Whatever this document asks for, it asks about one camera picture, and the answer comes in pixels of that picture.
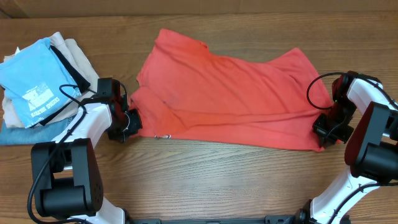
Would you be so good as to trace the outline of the red t-shirt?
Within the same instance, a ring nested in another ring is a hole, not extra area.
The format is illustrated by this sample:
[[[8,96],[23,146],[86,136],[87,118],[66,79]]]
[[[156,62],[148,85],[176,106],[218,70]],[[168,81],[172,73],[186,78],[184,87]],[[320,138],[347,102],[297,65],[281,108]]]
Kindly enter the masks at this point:
[[[298,48],[254,63],[162,29],[137,82],[141,136],[323,150],[312,125],[331,99]]]

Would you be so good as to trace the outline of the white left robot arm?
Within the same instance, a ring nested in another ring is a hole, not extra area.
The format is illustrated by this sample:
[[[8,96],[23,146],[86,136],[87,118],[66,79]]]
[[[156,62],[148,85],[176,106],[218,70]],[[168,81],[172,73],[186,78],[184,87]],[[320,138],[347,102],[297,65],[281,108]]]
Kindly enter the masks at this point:
[[[94,148],[101,135],[124,142],[141,129],[137,110],[113,112],[104,103],[79,108],[72,122],[50,142],[31,150],[33,184],[27,212],[35,223],[132,223],[113,205],[104,188]]]

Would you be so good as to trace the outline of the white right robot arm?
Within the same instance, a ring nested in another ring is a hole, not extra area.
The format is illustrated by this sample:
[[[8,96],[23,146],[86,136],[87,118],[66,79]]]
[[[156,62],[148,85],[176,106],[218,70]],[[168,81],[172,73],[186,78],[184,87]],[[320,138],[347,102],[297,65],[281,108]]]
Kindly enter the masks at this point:
[[[319,145],[345,143],[344,171],[309,200],[290,223],[349,223],[347,212],[373,190],[397,185],[397,103],[381,82],[361,73],[339,73],[333,106],[313,124]]]

